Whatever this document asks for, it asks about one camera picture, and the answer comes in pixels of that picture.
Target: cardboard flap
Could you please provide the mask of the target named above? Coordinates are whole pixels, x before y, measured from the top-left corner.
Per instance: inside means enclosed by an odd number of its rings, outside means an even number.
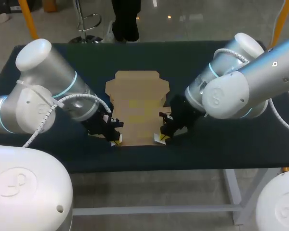
[[[156,71],[118,71],[105,88],[112,101],[118,98],[162,101],[168,92],[168,82],[160,79]]]
[[[118,71],[116,78],[106,82],[105,92],[114,106],[113,118],[124,122],[117,128],[123,135],[122,146],[156,145],[154,133],[159,133],[163,108],[169,92],[167,81],[156,71]]]

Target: cable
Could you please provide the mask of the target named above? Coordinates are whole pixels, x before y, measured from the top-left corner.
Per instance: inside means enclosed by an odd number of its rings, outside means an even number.
[[[108,113],[111,113],[110,108],[107,106],[107,104],[101,100],[100,98],[98,98],[95,95],[89,95],[89,94],[73,94],[73,95],[68,95],[66,97],[63,97],[62,99],[58,100],[60,103],[63,103],[66,100],[70,100],[70,99],[74,99],[74,98],[85,98],[85,99],[90,99],[90,100],[96,100],[99,103],[101,103],[103,105],[103,107],[106,109],[106,111]],[[23,145],[23,148],[27,148],[33,141],[34,139],[40,134],[40,132],[43,130],[43,127],[47,121],[47,119],[49,118],[50,114],[57,108],[57,104],[54,104],[46,113],[45,117],[42,119],[39,127],[35,130],[35,132],[32,134],[32,136],[30,137],[30,139]]]
[[[273,110],[273,113],[274,113],[274,115],[277,117],[277,119],[278,119],[286,128],[289,129],[289,124],[287,124],[287,123],[283,120],[283,118],[279,115],[279,113],[277,112],[277,110],[276,110],[276,108],[275,108],[275,106],[274,106],[274,104],[273,104],[272,99],[269,99],[269,103],[270,103],[270,106],[271,106],[271,108],[272,108],[272,110]]]
[[[239,59],[240,61],[242,61],[243,63],[249,63],[249,60],[247,58],[245,58],[243,55],[233,51],[233,50],[230,50],[230,49],[226,49],[226,48],[221,48],[221,49],[218,49],[216,50],[216,52],[214,53],[214,56],[215,57],[217,54],[219,53],[228,53],[234,57],[236,57],[237,59]]]
[[[276,18],[275,18],[274,25],[273,25],[272,38],[271,38],[271,43],[270,43],[270,44],[273,44],[273,39],[274,39],[274,33],[275,33],[276,24],[277,24],[278,18],[279,18],[279,16],[280,16],[280,14],[281,14],[281,12],[282,12],[285,4],[286,4],[286,0],[284,0],[284,2],[283,2],[283,4],[282,4],[279,12],[277,13]]]

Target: gray floor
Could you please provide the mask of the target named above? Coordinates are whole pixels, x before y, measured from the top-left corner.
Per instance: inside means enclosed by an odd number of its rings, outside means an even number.
[[[103,37],[114,14],[110,0],[81,0],[86,13],[100,13],[103,23],[91,34]],[[282,0],[143,0],[138,26],[141,42],[231,39],[245,32],[268,45]],[[59,2],[60,12],[33,12],[41,38],[68,42],[78,36],[71,0]],[[289,17],[280,41],[289,38]],[[0,25],[0,71],[14,46],[31,41],[21,14]],[[74,174],[75,207],[125,205],[191,205],[228,203],[220,170]],[[238,170],[242,192],[256,170]],[[75,217],[75,231],[257,231],[254,215],[234,226],[230,213],[154,214]]]

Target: yellow pole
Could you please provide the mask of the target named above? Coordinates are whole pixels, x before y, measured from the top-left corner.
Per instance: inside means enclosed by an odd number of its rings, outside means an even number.
[[[19,1],[19,5],[21,7],[21,10],[23,12],[23,15],[25,17],[25,21],[26,21],[27,27],[30,31],[31,37],[33,38],[33,40],[38,39],[39,37],[38,37],[37,31],[34,27],[33,19],[31,16],[30,9],[28,7],[27,0],[18,0],[18,1]]]
[[[289,0],[285,0],[283,9],[281,10],[280,15],[276,21],[275,30],[273,34],[273,40],[271,41],[269,48],[276,46],[279,36],[281,34],[281,31],[286,22],[288,14],[289,14]]]

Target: black pants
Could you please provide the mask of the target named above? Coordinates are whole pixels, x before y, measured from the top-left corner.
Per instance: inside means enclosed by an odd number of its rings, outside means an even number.
[[[116,15],[112,25],[116,40],[136,41],[139,38],[136,17],[140,12],[141,0],[112,0],[112,7]]]

